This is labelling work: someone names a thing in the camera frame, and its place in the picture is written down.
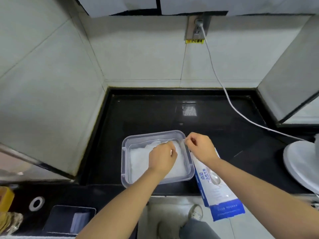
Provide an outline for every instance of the white content in container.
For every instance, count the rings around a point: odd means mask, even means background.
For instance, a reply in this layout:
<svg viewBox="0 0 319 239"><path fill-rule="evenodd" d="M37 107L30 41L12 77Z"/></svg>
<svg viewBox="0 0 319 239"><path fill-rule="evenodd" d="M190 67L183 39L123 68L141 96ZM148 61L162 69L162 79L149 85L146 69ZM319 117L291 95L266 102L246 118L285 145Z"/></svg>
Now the white content in container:
<svg viewBox="0 0 319 239"><path fill-rule="evenodd" d="M165 178L186 176L187 170L184 163L184 156L181 152L181 147L176 141L172 141L176 152L177 159L171 171L165 176ZM134 183L139 177L148 169L148 157L149 153L154 147L161 144L160 141L155 141L151 144L146 145L145 148L131 149L129 153L129 163L131 164L131 179Z"/></svg>

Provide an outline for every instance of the person's right arm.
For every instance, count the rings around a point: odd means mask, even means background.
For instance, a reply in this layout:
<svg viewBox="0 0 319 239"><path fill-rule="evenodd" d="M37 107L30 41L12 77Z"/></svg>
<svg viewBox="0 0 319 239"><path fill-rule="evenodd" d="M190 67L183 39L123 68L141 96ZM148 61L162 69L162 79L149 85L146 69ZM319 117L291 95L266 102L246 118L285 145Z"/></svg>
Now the person's right arm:
<svg viewBox="0 0 319 239"><path fill-rule="evenodd" d="M192 132L185 143L199 161L225 181L273 237L319 238L316 209L220 159L208 136Z"/></svg>

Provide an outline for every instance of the white ring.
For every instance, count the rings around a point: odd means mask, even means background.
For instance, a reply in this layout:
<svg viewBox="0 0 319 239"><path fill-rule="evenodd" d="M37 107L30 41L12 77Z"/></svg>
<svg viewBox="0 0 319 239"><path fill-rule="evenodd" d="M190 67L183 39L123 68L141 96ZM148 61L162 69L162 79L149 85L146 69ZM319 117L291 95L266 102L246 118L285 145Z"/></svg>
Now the white ring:
<svg viewBox="0 0 319 239"><path fill-rule="evenodd" d="M38 204L37 207L34 207L34 203L35 203L36 201L40 201L40 203ZM29 205L29 210L30 210L30 211L38 211L39 209L42 208L42 206L43 206L43 204L44 204L44 201L45 201L45 200L44 200L44 198L43 198L42 196L35 197L35 198L31 201L31 203L30 203L30 205Z"/></svg>

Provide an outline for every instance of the jeans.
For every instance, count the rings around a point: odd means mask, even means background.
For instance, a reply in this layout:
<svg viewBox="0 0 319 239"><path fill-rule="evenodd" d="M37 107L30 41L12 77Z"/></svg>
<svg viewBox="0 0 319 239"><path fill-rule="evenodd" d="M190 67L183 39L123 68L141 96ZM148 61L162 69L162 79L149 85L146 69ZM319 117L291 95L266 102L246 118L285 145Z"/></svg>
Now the jeans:
<svg viewBox="0 0 319 239"><path fill-rule="evenodd" d="M181 239L220 239L220 237L204 221L197 221L190 218L188 222L180 229L179 236Z"/></svg>

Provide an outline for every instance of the yellow sticker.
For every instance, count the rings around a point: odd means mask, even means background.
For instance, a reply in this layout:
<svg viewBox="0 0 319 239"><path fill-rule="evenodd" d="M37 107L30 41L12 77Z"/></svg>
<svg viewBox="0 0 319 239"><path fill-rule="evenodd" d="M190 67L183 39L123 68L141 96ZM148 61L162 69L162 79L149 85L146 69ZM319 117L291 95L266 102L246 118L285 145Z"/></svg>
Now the yellow sticker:
<svg viewBox="0 0 319 239"><path fill-rule="evenodd" d="M186 40L186 44L203 44L204 40Z"/></svg>

